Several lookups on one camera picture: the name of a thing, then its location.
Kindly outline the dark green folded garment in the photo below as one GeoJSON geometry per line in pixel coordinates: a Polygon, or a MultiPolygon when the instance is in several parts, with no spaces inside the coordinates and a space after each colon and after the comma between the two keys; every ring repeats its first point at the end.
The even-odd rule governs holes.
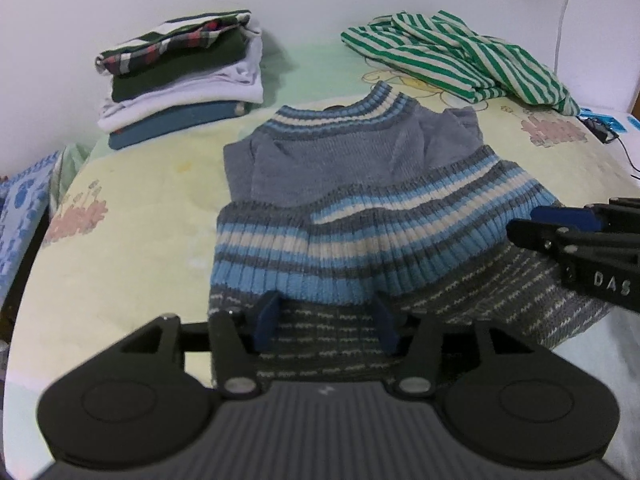
{"type": "Polygon", "coordinates": [[[244,58],[248,40],[239,29],[223,32],[209,48],[175,50],[157,62],[134,73],[114,76],[111,99],[132,100],[142,94],[165,88],[178,79],[218,70],[244,58]]]}

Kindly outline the green white striped garment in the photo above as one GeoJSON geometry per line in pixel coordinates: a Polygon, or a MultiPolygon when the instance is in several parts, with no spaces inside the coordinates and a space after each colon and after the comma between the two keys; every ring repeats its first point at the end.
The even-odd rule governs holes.
{"type": "Polygon", "coordinates": [[[527,50],[470,29],[461,18],[401,11],[341,32],[346,47],[475,104],[515,96],[564,116],[579,106],[555,72],[527,50]]]}

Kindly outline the white folded garment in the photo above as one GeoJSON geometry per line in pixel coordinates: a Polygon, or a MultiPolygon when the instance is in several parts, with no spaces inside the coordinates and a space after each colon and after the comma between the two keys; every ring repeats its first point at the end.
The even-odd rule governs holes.
{"type": "Polygon", "coordinates": [[[140,122],[168,108],[218,101],[264,102],[262,86],[262,32],[248,35],[245,58],[230,65],[179,78],[151,92],[119,103],[107,98],[101,108],[98,126],[111,133],[140,122]]]}

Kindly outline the black power adapter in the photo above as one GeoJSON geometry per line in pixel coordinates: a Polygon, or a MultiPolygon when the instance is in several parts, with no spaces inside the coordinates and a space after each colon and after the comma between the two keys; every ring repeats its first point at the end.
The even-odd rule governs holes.
{"type": "Polygon", "coordinates": [[[610,142],[610,130],[602,122],[597,119],[586,118],[582,123],[602,144],[610,142]]]}

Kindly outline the grey knit sweater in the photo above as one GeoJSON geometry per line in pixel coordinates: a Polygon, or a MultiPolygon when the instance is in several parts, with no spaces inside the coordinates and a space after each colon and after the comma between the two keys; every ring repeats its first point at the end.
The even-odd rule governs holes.
{"type": "Polygon", "coordinates": [[[380,82],[334,110],[285,106],[224,148],[231,200],[217,218],[209,310],[281,310],[257,377],[377,380],[375,299],[393,314],[498,321],[555,348],[610,306],[506,226],[555,196],[484,142],[472,108],[434,112],[380,82]]]}

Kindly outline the dark green striped folded shirt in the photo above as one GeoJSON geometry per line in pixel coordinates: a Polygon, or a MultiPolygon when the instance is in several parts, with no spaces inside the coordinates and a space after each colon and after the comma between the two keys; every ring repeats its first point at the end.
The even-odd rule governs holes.
{"type": "Polygon", "coordinates": [[[242,9],[174,18],[163,22],[141,36],[106,49],[99,54],[99,57],[107,58],[116,53],[131,53],[183,36],[204,39],[206,46],[209,46],[223,32],[246,25],[251,17],[250,10],[242,9]]]}

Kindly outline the red plaid folded shirt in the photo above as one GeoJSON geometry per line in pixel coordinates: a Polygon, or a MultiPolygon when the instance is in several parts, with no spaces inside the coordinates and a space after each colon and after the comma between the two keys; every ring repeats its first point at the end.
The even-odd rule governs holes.
{"type": "Polygon", "coordinates": [[[94,60],[94,66],[96,66],[96,70],[99,73],[107,72],[114,76],[122,76],[154,64],[163,55],[171,51],[189,48],[209,48],[218,38],[219,36],[209,46],[206,46],[204,39],[183,36],[182,38],[166,40],[160,44],[154,44],[154,46],[131,53],[116,53],[107,58],[100,58],[98,54],[94,60]]]}

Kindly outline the yellow baby blanket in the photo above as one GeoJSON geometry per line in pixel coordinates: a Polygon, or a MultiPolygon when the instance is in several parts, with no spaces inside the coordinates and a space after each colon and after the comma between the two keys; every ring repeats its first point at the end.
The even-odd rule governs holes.
{"type": "MultiPolygon", "coordinates": [[[[166,312],[206,317],[218,211],[229,201],[222,148],[282,105],[325,108],[361,99],[378,81],[435,112],[465,103],[368,62],[342,44],[266,53],[265,108],[117,152],[106,139],[73,180],[37,254],[22,297],[4,386],[3,454],[15,479],[51,455],[36,421],[50,382],[166,312]]],[[[563,204],[639,197],[620,144],[602,145],[575,119],[509,99],[473,105],[485,142],[563,204]]],[[[606,459],[639,479],[639,315],[615,310],[557,348],[615,392],[620,428],[606,459]]]]}

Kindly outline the blue patterned cloth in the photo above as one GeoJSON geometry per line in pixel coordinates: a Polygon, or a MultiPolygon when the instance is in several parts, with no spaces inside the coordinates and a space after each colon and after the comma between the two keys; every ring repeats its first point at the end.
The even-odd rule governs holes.
{"type": "Polygon", "coordinates": [[[1,310],[24,288],[38,252],[60,158],[54,151],[1,183],[1,310]]]}

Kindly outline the blue folded garment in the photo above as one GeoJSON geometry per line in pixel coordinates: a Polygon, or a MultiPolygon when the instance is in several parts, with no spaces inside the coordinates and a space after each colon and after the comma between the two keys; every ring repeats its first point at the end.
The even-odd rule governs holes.
{"type": "Polygon", "coordinates": [[[174,106],[162,110],[108,135],[108,147],[112,150],[153,140],[165,134],[189,129],[210,122],[219,122],[246,115],[253,105],[239,101],[216,101],[174,106]]]}

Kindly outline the blue plastic object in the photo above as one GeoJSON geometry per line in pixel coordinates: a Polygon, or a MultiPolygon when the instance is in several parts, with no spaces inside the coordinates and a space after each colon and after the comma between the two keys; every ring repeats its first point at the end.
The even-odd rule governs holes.
{"type": "Polygon", "coordinates": [[[640,131],[640,122],[631,115],[625,115],[623,118],[617,118],[608,114],[581,114],[580,118],[591,118],[602,122],[611,131],[617,134],[640,131]]]}

